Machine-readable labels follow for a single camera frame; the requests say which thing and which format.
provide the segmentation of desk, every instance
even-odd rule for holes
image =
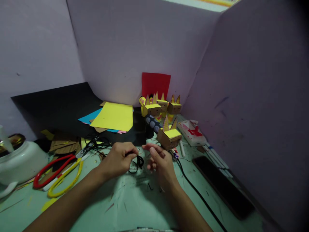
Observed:
[[[155,138],[147,140],[147,142],[158,143]],[[141,147],[138,149],[146,164],[150,156],[149,152],[143,151]],[[203,154],[196,147],[190,147],[186,144],[184,144],[184,149],[186,157],[184,159],[180,155],[180,161],[185,174],[203,195],[225,228],[229,232],[262,232],[262,218],[256,211],[248,216],[246,220],[239,221],[193,165],[191,160]],[[177,147],[177,150],[181,154],[180,147]],[[109,152],[108,149],[103,151],[105,154]],[[79,180],[84,178],[99,163],[99,157],[95,154],[87,158]],[[210,227],[214,231],[222,231],[200,197],[183,177],[176,162],[174,162],[174,169],[181,187],[191,198]],[[56,191],[64,189],[65,186],[71,183],[77,174],[77,170],[78,168],[73,170]],[[0,213],[1,231],[22,231],[41,214],[41,208],[49,200],[47,192],[33,190],[32,184],[14,191],[11,195],[2,199],[0,204],[0,211],[2,211],[18,202]],[[155,176],[146,170],[146,165],[143,166],[143,169],[139,169],[136,174],[126,173],[104,184],[94,195],[90,206],[82,213],[71,231],[109,232],[135,229],[137,227],[177,228],[176,220],[168,206],[164,193],[160,191]]]

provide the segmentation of hand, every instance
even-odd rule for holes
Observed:
[[[131,161],[138,155],[137,148],[131,142],[114,143],[108,155],[102,160],[97,169],[104,180],[110,180],[114,177],[126,173]]]
[[[172,156],[158,145],[147,143],[143,145],[144,150],[150,151],[151,158],[147,169],[151,172],[155,169],[158,173],[158,181],[164,191],[170,191],[173,187],[179,185],[177,180]]]

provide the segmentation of colored paper stack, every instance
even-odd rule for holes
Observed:
[[[123,105],[104,101],[98,109],[79,119],[82,123],[88,124],[101,133],[110,131],[123,134],[133,126],[134,111],[132,105]]]

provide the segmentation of red scissors handle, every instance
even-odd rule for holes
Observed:
[[[47,181],[45,181],[44,183],[42,184],[39,184],[39,180],[40,180],[40,177],[41,175],[43,175],[46,171],[48,171],[55,163],[61,161],[61,160],[65,160],[67,159],[68,160],[51,176],[48,178]],[[59,159],[56,159],[54,160],[53,162],[50,162],[49,164],[47,164],[37,175],[36,177],[34,178],[34,181],[33,181],[33,188],[34,189],[40,189],[40,188],[43,188],[45,185],[49,184],[53,179],[56,178],[57,175],[59,175],[61,173],[61,171],[68,165],[68,163],[75,159],[75,155],[73,154],[69,154],[67,156],[64,156],[64,157],[61,157]]]

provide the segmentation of forearm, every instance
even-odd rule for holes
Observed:
[[[105,182],[96,168],[93,169],[68,193],[63,195],[24,231],[69,231],[90,202],[91,196]]]
[[[167,197],[183,232],[212,231],[208,223],[198,212],[197,208],[178,182],[171,186],[171,188],[167,191]]]

